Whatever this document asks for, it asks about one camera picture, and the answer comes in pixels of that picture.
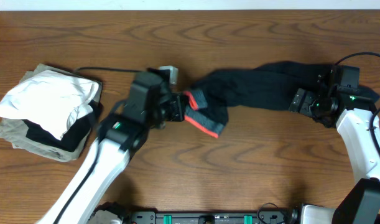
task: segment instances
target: wooden table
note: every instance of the wooden table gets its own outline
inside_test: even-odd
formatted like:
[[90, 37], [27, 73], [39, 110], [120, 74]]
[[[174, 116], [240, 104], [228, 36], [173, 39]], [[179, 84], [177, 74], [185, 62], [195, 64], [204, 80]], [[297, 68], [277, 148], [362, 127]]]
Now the wooden table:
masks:
[[[380, 11], [0, 12], [0, 100], [39, 63], [67, 70], [174, 65], [184, 89], [216, 68], [333, 63], [360, 51], [380, 53]], [[380, 93], [380, 59], [346, 63], [360, 67], [361, 84]], [[103, 118], [127, 97], [132, 75], [87, 74], [104, 83]], [[188, 123], [151, 131], [102, 202], [160, 211], [256, 210], [265, 202], [335, 207], [353, 188], [335, 129], [299, 114], [240, 106], [229, 109], [229, 118], [219, 139]], [[38, 220], [86, 153], [55, 162], [0, 139], [0, 223]]]

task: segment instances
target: black cable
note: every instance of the black cable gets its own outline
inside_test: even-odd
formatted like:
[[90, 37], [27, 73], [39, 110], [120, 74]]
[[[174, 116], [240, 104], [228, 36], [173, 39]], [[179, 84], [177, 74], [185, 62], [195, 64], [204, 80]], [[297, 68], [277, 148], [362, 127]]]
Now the black cable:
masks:
[[369, 121], [369, 131], [371, 132], [372, 141], [374, 142], [375, 148], [376, 148], [376, 150], [379, 154], [379, 157], [380, 157], [380, 146], [379, 146], [378, 140], [376, 139], [376, 136], [375, 136], [375, 129], [376, 128], [374, 127], [374, 120], [375, 120], [375, 117], [378, 115], [379, 112], [380, 112], [380, 108], [377, 109], [374, 114], [372, 114], [371, 120]]
[[[348, 58], [351, 58], [351, 57], [354, 57], [354, 56], [359, 56], [359, 55], [373, 55], [373, 56], [377, 56], [377, 57], [380, 58], [380, 54], [378, 54], [378, 53], [374, 53], [374, 52], [359, 52], [359, 53], [355, 53], [355, 54], [351, 54], [351, 55], [345, 56], [344, 58], [340, 59], [337, 63], [335, 63], [335, 65], [338, 65], [340, 62], [342, 62], [342, 61], [344, 61], [344, 60], [346, 60]], [[380, 112], [380, 108], [377, 109], [375, 111], [375, 113], [372, 114], [372, 117], [369, 120], [369, 131], [371, 132], [372, 142], [374, 143], [376, 151], [378, 152], [379, 157], [380, 157], [380, 146], [379, 146], [378, 140], [376, 139], [376, 136], [375, 136], [375, 127], [374, 127], [374, 120], [375, 120], [375, 117], [378, 115], [379, 112]]]
[[355, 54], [351, 54], [351, 55], [345, 56], [344, 58], [340, 59], [337, 63], [335, 63], [335, 65], [340, 64], [340, 62], [342, 62], [342, 61], [344, 61], [344, 60], [346, 60], [348, 58], [351, 58], [351, 57], [354, 57], [354, 56], [359, 56], [359, 55], [373, 55], [373, 56], [380, 57], [380, 54], [374, 53], [374, 52], [358, 52], [358, 53], [355, 53]]
[[[76, 74], [79, 70], [84, 70], [84, 69], [107, 70], [107, 71], [114, 71], [114, 72], [129, 72], [129, 73], [131, 73], [131, 72], [140, 72], [138, 70], [120, 69], [120, 68], [80, 67], [80, 68], [75, 69], [73, 73]], [[120, 100], [120, 101], [118, 101], [117, 103], [115, 103], [115, 105], [113, 106], [113, 108], [111, 109], [111, 111], [109, 113], [114, 113], [119, 108], [119, 106], [121, 106], [121, 105], [123, 105], [125, 103], [126, 103], [126, 100]], [[97, 118], [96, 118], [95, 115], [94, 116], [89, 116], [89, 120], [90, 120], [91, 126], [95, 126], [95, 124], [97, 123]], [[54, 224], [58, 224], [58, 222], [60, 221], [62, 215], [65, 212], [65, 210], [70, 205], [70, 203], [73, 200], [73, 198], [75, 197], [75, 195], [82, 188], [83, 184], [85, 184], [86, 180], [89, 178], [89, 176], [94, 171], [94, 169], [95, 169], [95, 167], [97, 165], [98, 158], [100, 156], [100, 149], [98, 148], [98, 144], [100, 143], [100, 134], [99, 134], [97, 128], [96, 128], [96, 139], [98, 139], [99, 142], [97, 142], [97, 145], [96, 145], [96, 157], [95, 157], [95, 160], [91, 164], [91, 166], [89, 168], [89, 171], [86, 173], [85, 177], [82, 179], [82, 181], [79, 183], [78, 187], [71, 194], [70, 198], [67, 200], [67, 202], [65, 203], [65, 205], [61, 209], [60, 213], [58, 213], [56, 219], [54, 220]]]
[[262, 211], [263, 207], [266, 206], [266, 205], [273, 205], [273, 206], [275, 206], [276, 208], [278, 208], [278, 211], [281, 212], [281, 214], [287, 219], [287, 214], [285, 214], [276, 204], [271, 203], [271, 202], [267, 202], [267, 203], [263, 204], [259, 208], [259, 210], [257, 211], [257, 218], [259, 219], [260, 222], [262, 222], [263, 224], [269, 224], [269, 223], [266, 223], [265, 221], [263, 221], [262, 218], [260, 218], [260, 212]]
[[121, 69], [121, 68], [108, 68], [108, 67], [80, 67], [73, 71], [74, 74], [78, 73], [80, 70], [104, 70], [104, 71], [110, 71], [110, 72], [141, 72], [140, 70], [133, 70], [133, 69]]

